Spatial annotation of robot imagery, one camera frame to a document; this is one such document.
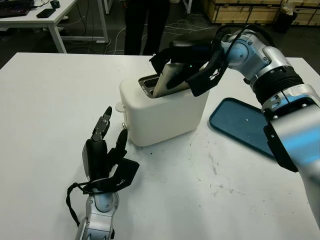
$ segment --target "white toaster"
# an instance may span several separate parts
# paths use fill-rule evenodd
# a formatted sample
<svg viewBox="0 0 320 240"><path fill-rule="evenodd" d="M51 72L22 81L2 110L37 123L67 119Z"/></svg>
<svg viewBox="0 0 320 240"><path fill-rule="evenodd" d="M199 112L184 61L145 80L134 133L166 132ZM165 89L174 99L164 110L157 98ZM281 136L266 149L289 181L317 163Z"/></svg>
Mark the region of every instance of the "white toaster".
<svg viewBox="0 0 320 240"><path fill-rule="evenodd" d="M157 75L127 79L120 84L121 102L128 136L137 146L148 146L197 128L209 91L194 97L190 89L153 98Z"/></svg>

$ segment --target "white desk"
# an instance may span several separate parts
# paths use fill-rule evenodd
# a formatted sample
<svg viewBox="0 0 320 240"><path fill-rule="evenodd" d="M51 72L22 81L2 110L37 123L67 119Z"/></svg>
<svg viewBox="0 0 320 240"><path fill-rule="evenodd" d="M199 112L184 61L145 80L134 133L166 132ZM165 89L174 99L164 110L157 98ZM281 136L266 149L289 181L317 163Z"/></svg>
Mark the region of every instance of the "white desk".
<svg viewBox="0 0 320 240"><path fill-rule="evenodd" d="M78 40L78 41L104 41L108 43L108 34L105 21L105 15L102 5L102 0L97 0L103 37L77 37L77 36L60 36L57 24L77 3L77 0L60 0L60 7L48 18L37 18L36 15L44 9L52 8L50 2L42 7L38 7L29 11L26 16L0 18L0 28L48 28L53 38L54 44L59 53L67 53L63 40ZM35 0L34 5L40 6L42 2Z"/></svg>
<svg viewBox="0 0 320 240"><path fill-rule="evenodd" d="M120 100L119 83L154 73L148 60L17 53L0 69L1 239L74 239L65 198L71 183L86 180L83 145L99 116ZM320 76L302 58L289 61L320 93ZM140 168L119 192L116 240L320 238L299 174L207 127L226 97L259 106L240 73L227 70L197 130L149 147L128 143L126 156ZM114 110L109 148L122 121ZM86 198L72 192L80 218Z"/></svg>

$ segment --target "wooden crate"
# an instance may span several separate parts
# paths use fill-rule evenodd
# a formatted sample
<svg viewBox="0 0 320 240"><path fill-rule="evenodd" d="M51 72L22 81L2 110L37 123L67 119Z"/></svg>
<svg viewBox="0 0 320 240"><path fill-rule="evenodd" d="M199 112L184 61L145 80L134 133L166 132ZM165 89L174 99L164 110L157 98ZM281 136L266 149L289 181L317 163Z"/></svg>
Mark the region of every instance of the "wooden crate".
<svg viewBox="0 0 320 240"><path fill-rule="evenodd" d="M311 21L309 22L309 26L316 26L320 25L320 9L316 11L316 13L311 18Z"/></svg>
<svg viewBox="0 0 320 240"><path fill-rule="evenodd" d="M247 21L249 12L249 6L218 6L213 1L209 1L207 15L212 23L241 24Z"/></svg>
<svg viewBox="0 0 320 240"><path fill-rule="evenodd" d="M213 1L216 4L267 4L267 5L281 4L281 0L213 0Z"/></svg>
<svg viewBox="0 0 320 240"><path fill-rule="evenodd" d="M248 19L249 24L272 24L279 7L277 6L254 6Z"/></svg>
<svg viewBox="0 0 320 240"><path fill-rule="evenodd" d="M316 9L296 7L294 11L297 13L297 16L292 25L308 25Z"/></svg>
<svg viewBox="0 0 320 240"><path fill-rule="evenodd" d="M318 7L320 4L320 0L294 0L292 4L296 7Z"/></svg>

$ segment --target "wire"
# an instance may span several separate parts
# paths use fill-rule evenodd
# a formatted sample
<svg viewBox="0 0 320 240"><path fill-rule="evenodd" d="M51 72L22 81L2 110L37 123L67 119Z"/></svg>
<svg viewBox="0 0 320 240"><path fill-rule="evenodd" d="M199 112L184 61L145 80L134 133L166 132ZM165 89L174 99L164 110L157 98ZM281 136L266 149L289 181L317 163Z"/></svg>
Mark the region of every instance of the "wire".
<svg viewBox="0 0 320 240"><path fill-rule="evenodd" d="M41 2L43 2L43 4L41 4L41 5L39 5L39 6L35 6L35 5L33 5L31 8L32 8L32 9L40 8L40 7L42 7L42 6L46 5L46 4L48 4L48 3L50 2L50 0L48 0L47 2L44 2L44 1L41 1Z"/></svg>
<svg viewBox="0 0 320 240"><path fill-rule="evenodd" d="M96 182L99 182L99 181L102 181L102 180L105 180L105 178L102 178L102 179L99 179ZM106 194L106 193L109 193L108 191L101 191L101 192L92 192L92 191L87 191L85 190L83 187L81 186L84 186L84 185L89 185L91 182L81 182L81 183L77 183L77 182L74 182L73 184L71 184L71 186L68 187L67 191L66 191L66 199L65 199L65 203L66 205L68 206L69 208L69 211L70 211L70 214L73 218L73 220L75 221L76 225L79 227L80 225L80 222L78 220L78 217L77 217L77 214L76 212L73 210L73 208L71 207L71 200L70 200L70 194L72 192L73 189L75 188L79 188L84 194L90 194L90 195L101 195L101 194Z"/></svg>
<svg viewBox="0 0 320 240"><path fill-rule="evenodd" d="M82 22L82 24L83 24L83 27L85 28L85 27L86 27L86 24L85 24L84 19L82 18L82 14L81 14L81 12L80 12L80 8L79 8L79 4L78 4L78 3L76 4L76 9L78 10L78 14L79 14L79 16L80 16L80 20L81 20L81 22Z"/></svg>
<svg viewBox="0 0 320 240"><path fill-rule="evenodd" d="M59 24L57 26L63 28L70 37L73 37L73 35L64 27L64 25ZM72 40L69 40L70 44L87 44L88 42L89 41L72 41Z"/></svg>
<svg viewBox="0 0 320 240"><path fill-rule="evenodd" d="M70 22L68 24L64 24L64 23L59 23L59 25L63 26L63 27L67 27L67 26L70 26L70 25L73 25L73 24L77 24L78 22L81 22L81 19L77 20L77 21L73 21L73 22Z"/></svg>
<svg viewBox="0 0 320 240"><path fill-rule="evenodd" d="M243 28L244 25L243 24L238 24L238 23L231 23L231 24L228 24L228 25L224 25L224 26L221 26L217 31L216 31L216 34L217 35L219 32L221 32L223 29L225 28ZM248 30L253 30L257 33L260 33L264 39L272 46L272 47L276 47L272 37L264 30L262 29L261 27L258 27L257 25L254 25L254 24L248 24L247 26L245 26L246 29Z"/></svg>
<svg viewBox="0 0 320 240"><path fill-rule="evenodd" d="M120 33L123 32L124 30L126 30L126 28L122 28L122 29L118 32L118 34L116 35L116 38L115 38L115 47L114 47L113 55L115 55L115 53L117 52L118 37L119 37Z"/></svg>
<svg viewBox="0 0 320 240"><path fill-rule="evenodd" d="M89 44L89 47L88 47L88 51L86 52L86 54L89 54L89 51L90 51L90 48L91 48L91 44L92 44L92 42L93 42L93 40L94 40L94 35L95 35L95 16L94 16L94 8L93 7L91 7L91 22L92 22L92 28L93 28L93 30L92 30L92 36L91 36L91 41L90 41L90 44Z"/></svg>
<svg viewBox="0 0 320 240"><path fill-rule="evenodd" d="M89 7L90 7L90 0L87 0L87 6L86 6L86 14L85 14L85 25L84 25L84 32L83 36L87 33L87 24L88 24L88 13L89 13Z"/></svg>
<svg viewBox="0 0 320 240"><path fill-rule="evenodd" d="M107 53L108 47L109 47L109 45L111 44L111 42L112 42L111 38L108 38L108 43L105 44L105 46L104 46L104 53L103 53L103 54L106 54L106 53Z"/></svg>
<svg viewBox="0 0 320 240"><path fill-rule="evenodd" d="M233 47L233 45L235 44L235 42L238 40L238 38L240 38L240 36L242 35L242 33L243 33L246 29L248 29L249 26L251 26L251 24L248 24L248 25L246 25L245 27L243 27L243 28L239 31L239 33L235 36L235 38L232 40L230 46L228 47L228 50L226 51L226 53L225 53L225 55L224 55L223 61L227 60L228 55L229 55L229 53L230 53L230 51L231 51L231 48Z"/></svg>
<svg viewBox="0 0 320 240"><path fill-rule="evenodd" d="M190 28L184 28L184 27L180 27L180 25L186 25ZM199 26L199 25L194 25L194 24L189 24L189 22L185 19L180 19L177 21L177 23L171 23L171 24L168 24L166 26L164 26L165 28L167 28L168 30L183 30L183 31L190 31L190 32L193 32L193 31L205 31L205 30L209 30L209 29L215 29L217 28L216 26L210 26L210 27L207 27L207 26ZM113 55L116 54L116 52L124 52L123 50L117 50L118 48L118 38L119 38L119 35L122 31L124 31L126 28L123 28L121 29L118 34L116 35L116 38L115 38L115 48L114 50L112 51L104 51L104 54L107 54L107 53L113 53ZM163 32L164 34L173 34L173 35L183 35L183 33L176 33L176 32L168 32L168 31L164 31ZM143 40L148 34L145 34L142 36L141 40Z"/></svg>
<svg viewBox="0 0 320 240"><path fill-rule="evenodd" d="M112 50L112 51L107 51L104 54L108 54L108 53L114 53L114 52L124 52L125 50Z"/></svg>

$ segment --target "white cable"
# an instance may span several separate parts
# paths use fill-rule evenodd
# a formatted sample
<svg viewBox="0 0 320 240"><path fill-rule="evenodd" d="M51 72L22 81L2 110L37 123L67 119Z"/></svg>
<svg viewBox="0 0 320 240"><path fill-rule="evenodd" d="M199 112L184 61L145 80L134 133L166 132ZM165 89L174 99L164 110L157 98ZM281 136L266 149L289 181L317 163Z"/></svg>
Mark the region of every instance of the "white cable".
<svg viewBox="0 0 320 240"><path fill-rule="evenodd" d="M115 54L116 54L116 51L117 51L118 37L119 37L120 33L121 33L122 31L124 31L124 30L126 30L126 28L121 29L121 30L118 32L118 34L116 35L116 38L115 38L115 47L114 47L114 53L113 53L113 55L115 55Z"/></svg>
<svg viewBox="0 0 320 240"><path fill-rule="evenodd" d="M124 52L125 50L112 50L112 51L107 51L105 54L108 54L108 53L114 53L114 52Z"/></svg>
<svg viewBox="0 0 320 240"><path fill-rule="evenodd" d="M203 14L191 14L191 15L194 15L194 16L203 16ZM187 25L188 27L196 27L198 29L192 29L192 28L184 28L184 27L180 27L180 25ZM177 21L177 23L171 23L171 24L168 24L166 26L164 26L165 28L167 28L168 30L184 30L184 31L205 31L205 30L209 30L209 29L215 29L217 28L216 26L210 26L210 27L206 27L206 26L198 26L198 25L194 25L194 24L189 24L189 22L185 19L180 19ZM116 54L116 52L124 52L124 50L117 50L117 45L118 45L118 37L120 35L120 33L122 31L124 31L126 28L123 28L121 29L118 34L116 35L116 38L115 38L115 48L114 50L112 51L105 51L104 54L108 54L108 53L113 53L113 55ZM164 34L173 34L173 35L183 35L182 33L176 33L176 32L167 32L167 31L164 31L163 32ZM145 34L142 36L141 40L143 40L148 34Z"/></svg>
<svg viewBox="0 0 320 240"><path fill-rule="evenodd" d="M70 26L70 25L72 25L72 24L77 24L78 22L80 22L81 21L81 18L79 19L79 20L77 20L77 21L73 21L73 22L70 22L70 23L67 23L67 24L59 24L59 25L61 25L61 26L63 26L63 27L67 27L67 26Z"/></svg>

